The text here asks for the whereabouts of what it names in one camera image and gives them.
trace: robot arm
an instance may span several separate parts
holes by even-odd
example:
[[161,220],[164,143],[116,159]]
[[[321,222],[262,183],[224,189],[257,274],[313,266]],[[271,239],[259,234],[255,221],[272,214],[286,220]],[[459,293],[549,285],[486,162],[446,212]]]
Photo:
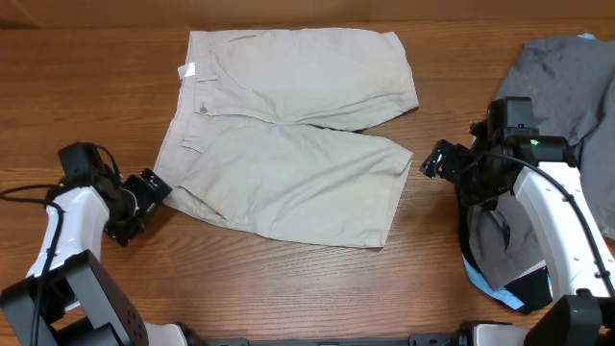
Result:
[[[578,169],[562,162],[541,162],[538,167],[575,197],[606,270],[615,273],[614,259],[585,202]],[[577,294],[582,288],[589,289],[595,297],[610,297],[582,226],[561,193],[528,168],[519,173],[513,191],[529,216],[545,256],[553,283],[553,300],[557,301],[566,294]]]
[[[46,207],[42,247],[26,279],[2,291],[0,308],[24,345],[32,344],[34,319],[38,345],[188,345],[190,330],[145,323],[99,261],[102,234],[127,245],[171,188],[149,169],[122,183],[111,154],[113,169],[103,164],[98,149],[75,143],[59,151],[65,177],[47,192],[53,204]],[[53,259],[43,273],[56,233]],[[39,286],[37,311],[33,293]],[[61,330],[52,327],[79,305],[84,319]]]
[[529,216],[557,302],[529,332],[478,324],[474,345],[520,345],[519,337],[503,343],[511,331],[525,337],[525,346],[593,345],[602,325],[615,327],[615,263],[587,207],[568,141],[540,136],[531,100],[518,97],[492,102],[470,133],[476,137],[471,149],[438,141],[421,172],[453,183],[464,206],[493,210],[499,195],[514,194]]

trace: blue cloth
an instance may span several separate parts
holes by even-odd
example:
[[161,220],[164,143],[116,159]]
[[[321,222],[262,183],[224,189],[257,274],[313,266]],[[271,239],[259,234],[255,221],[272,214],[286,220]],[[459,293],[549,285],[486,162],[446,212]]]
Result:
[[465,257],[463,257],[463,265],[465,265],[465,271],[468,273],[468,278],[470,279],[470,282],[472,282],[472,284],[474,284],[474,286],[476,286],[478,289],[491,296],[493,299],[496,299],[506,304],[514,310],[520,309],[524,305],[524,303],[520,301],[519,298],[515,297],[506,289],[492,289],[487,283],[487,280],[485,280],[481,273],[479,273],[476,269],[472,267],[472,265],[470,265],[470,263],[468,263]]

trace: khaki shorts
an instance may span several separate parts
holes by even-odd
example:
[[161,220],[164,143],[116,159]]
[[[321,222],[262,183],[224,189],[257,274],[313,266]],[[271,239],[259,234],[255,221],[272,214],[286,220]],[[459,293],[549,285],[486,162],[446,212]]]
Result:
[[395,34],[193,32],[155,171],[165,203],[280,240],[382,247],[412,153],[355,131],[418,106]]

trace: wooden table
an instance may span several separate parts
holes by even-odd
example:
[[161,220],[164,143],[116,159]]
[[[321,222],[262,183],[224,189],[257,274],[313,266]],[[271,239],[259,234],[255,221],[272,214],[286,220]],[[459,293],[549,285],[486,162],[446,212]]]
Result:
[[[275,241],[165,207],[130,246],[103,239],[102,262],[147,321],[183,321],[205,337],[271,339],[404,336],[475,319],[531,327],[541,317],[509,311],[470,284],[453,186],[418,167],[440,138],[470,143],[468,124],[484,117],[525,40],[585,32],[613,39],[615,21],[344,26],[397,33],[421,104],[365,132],[415,154],[386,246]],[[62,175],[57,150],[78,140],[109,148],[125,177],[152,167],[176,109],[187,39],[187,28],[1,31],[0,189],[54,183]],[[41,206],[1,202],[0,220],[5,287],[34,262],[46,215]],[[0,344],[17,344],[4,316]]]

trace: wrinkled fabric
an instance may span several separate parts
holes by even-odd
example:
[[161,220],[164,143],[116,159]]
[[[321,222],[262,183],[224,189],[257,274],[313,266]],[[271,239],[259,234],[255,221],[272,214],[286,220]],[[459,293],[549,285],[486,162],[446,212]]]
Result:
[[384,245],[412,153],[344,131],[418,106],[394,34],[193,32],[189,62],[155,168],[167,205],[279,240]]
[[[604,235],[615,237],[615,42],[554,37],[526,42],[495,99],[531,98],[540,135],[566,137],[580,162],[585,199]],[[499,197],[493,221],[488,210],[470,208],[469,243],[492,288],[540,267],[542,250],[521,205]]]

